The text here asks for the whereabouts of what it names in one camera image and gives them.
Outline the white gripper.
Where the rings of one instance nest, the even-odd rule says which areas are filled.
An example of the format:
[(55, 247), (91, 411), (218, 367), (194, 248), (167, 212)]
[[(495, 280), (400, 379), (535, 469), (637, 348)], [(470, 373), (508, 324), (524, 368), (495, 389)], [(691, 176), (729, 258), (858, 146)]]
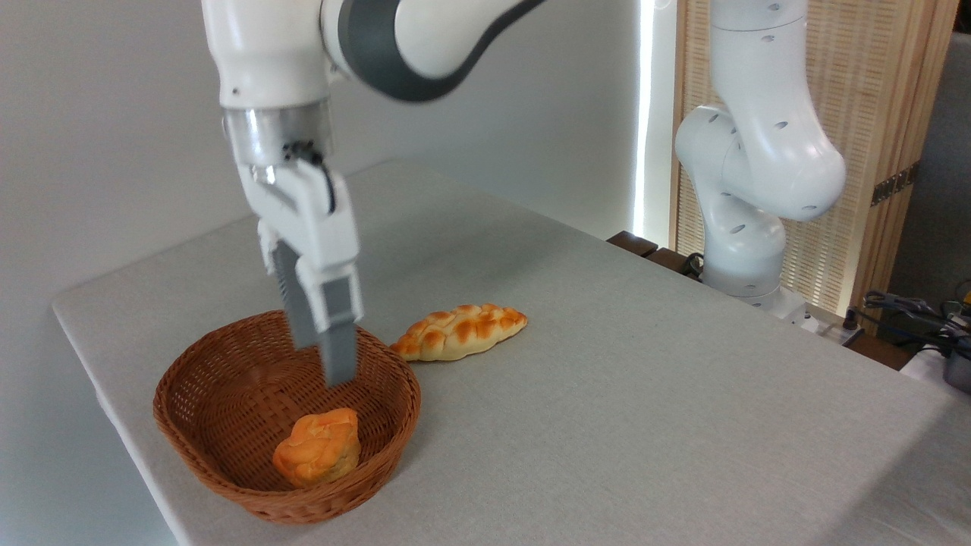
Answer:
[(319, 346), (327, 387), (353, 381), (363, 305), (354, 265), (360, 239), (344, 179), (304, 159), (239, 165), (239, 175), (295, 349)]

